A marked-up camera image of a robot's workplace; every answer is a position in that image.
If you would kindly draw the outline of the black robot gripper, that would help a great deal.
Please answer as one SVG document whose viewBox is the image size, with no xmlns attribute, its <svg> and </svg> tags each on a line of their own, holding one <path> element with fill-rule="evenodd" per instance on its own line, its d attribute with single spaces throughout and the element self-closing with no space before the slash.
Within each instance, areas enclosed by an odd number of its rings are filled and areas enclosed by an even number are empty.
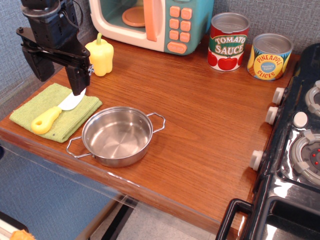
<svg viewBox="0 0 320 240">
<path fill-rule="evenodd" d="M 89 51 L 78 40 L 83 17 L 77 19 L 75 0 L 22 0 L 21 11 L 30 27 L 20 27 L 22 52 L 35 76 L 45 82 L 55 73 L 53 63 L 66 67 L 74 96 L 90 85 Z"/>
</svg>

